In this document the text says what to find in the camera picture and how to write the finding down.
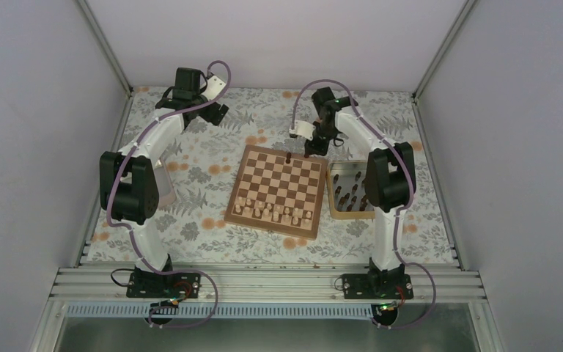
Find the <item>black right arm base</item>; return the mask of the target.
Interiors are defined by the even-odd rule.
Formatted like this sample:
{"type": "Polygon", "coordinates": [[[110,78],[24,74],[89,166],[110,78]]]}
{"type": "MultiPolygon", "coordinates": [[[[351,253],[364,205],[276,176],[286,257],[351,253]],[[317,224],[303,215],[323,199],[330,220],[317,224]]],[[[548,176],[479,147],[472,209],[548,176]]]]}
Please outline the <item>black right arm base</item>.
{"type": "Polygon", "coordinates": [[[348,300],[414,298],[411,277],[399,271],[385,274],[343,274],[342,290],[348,300]]]}

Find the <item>metal tin under left arm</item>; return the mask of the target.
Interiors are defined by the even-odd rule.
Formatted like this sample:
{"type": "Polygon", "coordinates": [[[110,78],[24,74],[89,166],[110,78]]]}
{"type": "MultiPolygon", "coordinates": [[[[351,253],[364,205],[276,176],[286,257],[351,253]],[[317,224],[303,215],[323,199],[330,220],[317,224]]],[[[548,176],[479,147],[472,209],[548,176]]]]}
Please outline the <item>metal tin under left arm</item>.
{"type": "Polygon", "coordinates": [[[156,161],[153,171],[159,194],[158,208],[165,208],[174,203],[177,199],[171,175],[169,174],[166,163],[162,160],[156,161]]]}

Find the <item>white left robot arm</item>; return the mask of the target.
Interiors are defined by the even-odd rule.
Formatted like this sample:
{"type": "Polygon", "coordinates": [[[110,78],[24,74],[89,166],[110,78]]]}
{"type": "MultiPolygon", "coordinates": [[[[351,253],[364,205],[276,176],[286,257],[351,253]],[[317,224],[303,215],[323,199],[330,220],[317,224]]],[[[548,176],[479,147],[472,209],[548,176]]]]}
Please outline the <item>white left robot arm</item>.
{"type": "Polygon", "coordinates": [[[147,225],[161,200],[155,164],[193,120],[220,124],[229,108],[218,101],[231,81],[231,73],[222,78],[210,67],[205,72],[177,68],[173,86],[155,104],[147,126],[118,151],[100,157],[100,205],[106,222],[128,231],[136,268],[150,272],[145,286],[157,297],[173,291],[175,278],[167,269],[171,260],[158,232],[147,225]]]}

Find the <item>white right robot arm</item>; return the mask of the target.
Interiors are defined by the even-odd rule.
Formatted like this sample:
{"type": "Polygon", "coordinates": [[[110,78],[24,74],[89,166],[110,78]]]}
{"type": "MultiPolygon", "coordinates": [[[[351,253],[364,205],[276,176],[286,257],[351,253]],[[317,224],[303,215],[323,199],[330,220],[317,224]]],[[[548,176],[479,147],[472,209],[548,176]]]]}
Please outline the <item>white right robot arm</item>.
{"type": "Polygon", "coordinates": [[[306,157],[325,156],[330,143],[340,134],[367,156],[364,189],[375,210],[375,244],[369,269],[377,271],[368,278],[369,292],[386,298],[396,288],[391,270],[403,264],[397,249],[401,216],[415,194],[413,148],[407,142],[396,143],[360,112],[357,102],[346,96],[337,98],[331,88],[317,89],[311,97],[317,121],[309,125],[304,144],[306,157]]]}

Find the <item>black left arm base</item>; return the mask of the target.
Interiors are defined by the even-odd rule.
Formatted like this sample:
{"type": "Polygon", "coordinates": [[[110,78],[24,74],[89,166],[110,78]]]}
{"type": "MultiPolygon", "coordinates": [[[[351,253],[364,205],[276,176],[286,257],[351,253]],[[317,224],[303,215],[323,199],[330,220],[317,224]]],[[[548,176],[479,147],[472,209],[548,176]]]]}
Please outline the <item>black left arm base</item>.
{"type": "Polygon", "coordinates": [[[136,269],[129,278],[126,296],[128,298],[197,298],[201,275],[178,273],[159,275],[136,269]]]}

